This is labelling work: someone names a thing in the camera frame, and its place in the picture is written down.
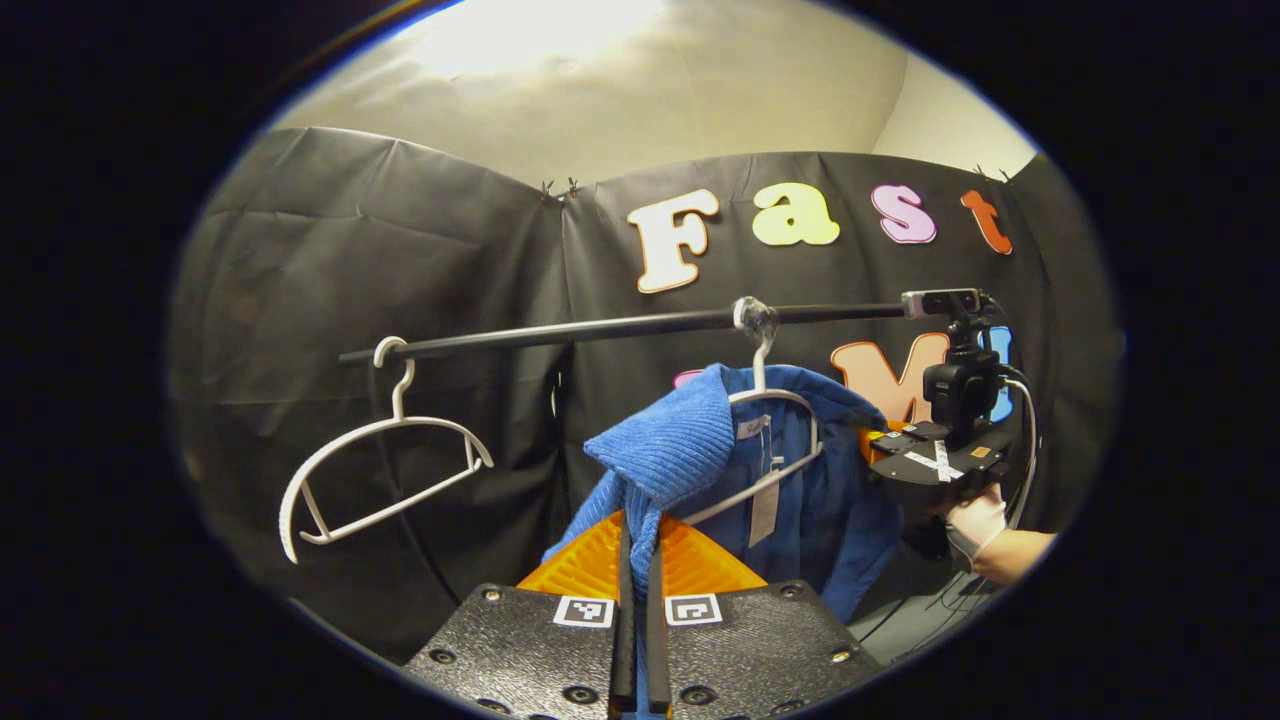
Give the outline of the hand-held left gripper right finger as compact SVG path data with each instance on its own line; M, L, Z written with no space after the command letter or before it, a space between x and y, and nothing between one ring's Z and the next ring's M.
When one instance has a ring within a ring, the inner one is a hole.
M646 689L664 719L786 717L882 671L808 583L765 582L676 518L652 570Z

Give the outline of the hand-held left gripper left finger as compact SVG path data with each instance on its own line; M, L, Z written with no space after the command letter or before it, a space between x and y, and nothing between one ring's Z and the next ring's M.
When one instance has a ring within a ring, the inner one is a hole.
M623 511L517 585L477 587L404 665L498 719L620 719L636 708L631 538Z

